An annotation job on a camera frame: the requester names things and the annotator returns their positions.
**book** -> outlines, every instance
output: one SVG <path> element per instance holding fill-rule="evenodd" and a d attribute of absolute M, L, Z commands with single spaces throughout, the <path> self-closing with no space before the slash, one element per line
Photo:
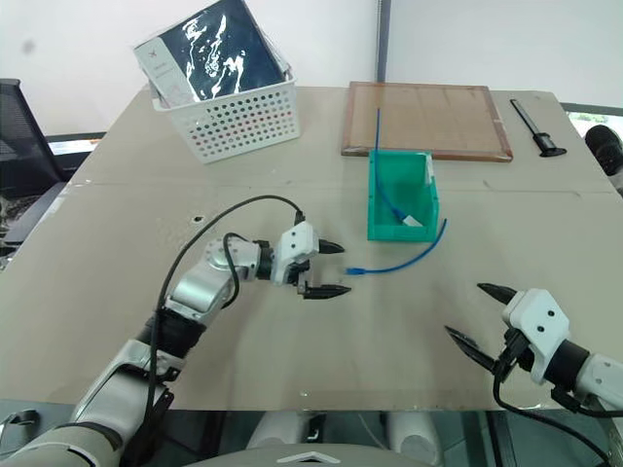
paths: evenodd
<path fill-rule="evenodd" d="M 220 0 L 144 42 L 134 53 L 169 107 L 284 81 L 243 0 Z"/>

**green plastic bin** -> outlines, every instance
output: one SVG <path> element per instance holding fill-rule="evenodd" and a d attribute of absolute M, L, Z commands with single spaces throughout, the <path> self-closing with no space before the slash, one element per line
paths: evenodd
<path fill-rule="evenodd" d="M 421 227 L 402 224 L 377 187 L 391 203 L 410 214 Z M 437 236 L 439 197 L 429 152 L 370 151 L 368 176 L 368 239 L 383 241 L 433 241 Z"/>

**blue cable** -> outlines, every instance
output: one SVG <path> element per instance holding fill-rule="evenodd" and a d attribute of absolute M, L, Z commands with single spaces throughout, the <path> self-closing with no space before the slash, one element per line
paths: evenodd
<path fill-rule="evenodd" d="M 418 256 L 409 260 L 406 263 L 403 263 L 402 265 L 394 266 L 391 268 L 384 268 L 384 269 L 347 268 L 346 274 L 347 275 L 384 274 L 386 272 L 394 272 L 395 270 L 404 269 L 410 265 L 414 265 L 419 260 L 421 260 L 423 257 L 425 257 L 428 253 L 430 253 L 432 250 L 435 249 L 435 246 L 437 246 L 437 243 L 439 243 L 439 240 L 441 240 L 441 237 L 444 235 L 444 231 L 446 230 L 447 225 L 448 225 L 448 219 L 444 219 L 444 222 L 441 225 L 441 230 L 439 231 L 437 238 L 435 238 L 435 241 L 433 241 L 430 244 L 430 246 L 428 246 L 428 248 L 422 251 Z"/>
<path fill-rule="evenodd" d="M 375 159 L 374 170 L 375 170 L 375 178 L 377 179 L 377 190 L 381 194 L 381 198 L 383 198 L 383 201 L 385 202 L 385 204 L 387 204 L 387 207 L 389 207 L 393 215 L 396 216 L 400 222 L 402 222 L 407 217 L 407 214 L 404 211 L 402 211 L 402 209 L 399 209 L 398 207 L 393 205 L 393 203 L 389 200 L 389 197 L 385 193 L 383 186 L 381 185 L 381 173 L 379 172 L 379 165 L 381 164 L 381 160 L 379 158 L 379 139 L 380 138 L 381 138 L 381 109 L 377 108 L 377 134 L 375 135 L 375 138 L 374 138 L 374 153 L 375 153 L 374 154 L 375 156 L 374 157 Z"/>

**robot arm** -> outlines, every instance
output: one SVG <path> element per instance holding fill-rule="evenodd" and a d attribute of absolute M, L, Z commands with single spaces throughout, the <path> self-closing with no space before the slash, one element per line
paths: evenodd
<path fill-rule="evenodd" d="M 159 310 L 157 384 L 150 416 L 144 415 L 154 318 L 95 380 L 76 406 L 70 423 L 35 439 L 3 466 L 113 466 L 119 465 L 123 454 L 133 458 L 173 400 L 166 383 L 177 379 L 189 350 L 223 309 L 239 281 L 291 284 L 304 299 L 328 299 L 350 290 L 339 285 L 310 286 L 310 259 L 318 253 L 344 249 L 318 239 L 308 222 L 299 222 L 283 233 L 275 249 L 262 240 L 226 236 L 225 241 L 218 238 L 207 243 L 199 262 L 181 277 Z"/>
<path fill-rule="evenodd" d="M 568 318 L 548 291 L 478 286 L 506 304 L 505 347 L 494 359 L 470 337 L 446 327 L 459 348 L 501 382 L 518 364 L 535 383 L 554 384 L 552 399 L 564 408 L 605 420 L 610 463 L 623 466 L 623 419 L 616 418 L 623 416 L 623 365 L 570 341 Z"/>

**beige table surface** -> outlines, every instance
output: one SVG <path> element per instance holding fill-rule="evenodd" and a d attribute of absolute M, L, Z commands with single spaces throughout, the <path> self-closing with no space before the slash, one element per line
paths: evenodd
<path fill-rule="evenodd" d="M 537 155 L 513 96 L 567 155 Z M 552 94 L 494 97 L 515 161 L 435 162 L 449 219 L 438 248 L 397 273 L 348 277 L 346 266 L 392 266 L 423 245 L 366 240 L 367 160 L 340 156 L 346 90 L 299 89 L 301 138 L 207 166 L 140 92 L 0 274 L 0 398 L 76 403 L 149 317 L 199 227 L 192 218 L 266 193 L 294 199 L 322 237 L 346 247 L 318 258 L 314 275 L 353 290 L 304 302 L 292 287 L 243 283 L 189 355 L 176 408 L 493 408 L 491 377 L 443 329 L 497 355 L 502 305 L 479 281 L 549 289 L 578 343 L 623 360 L 623 201 Z M 206 240 L 234 230 L 275 241 L 291 222 L 287 206 L 262 201 Z M 523 407 L 555 407 L 527 374 L 503 391 Z"/>

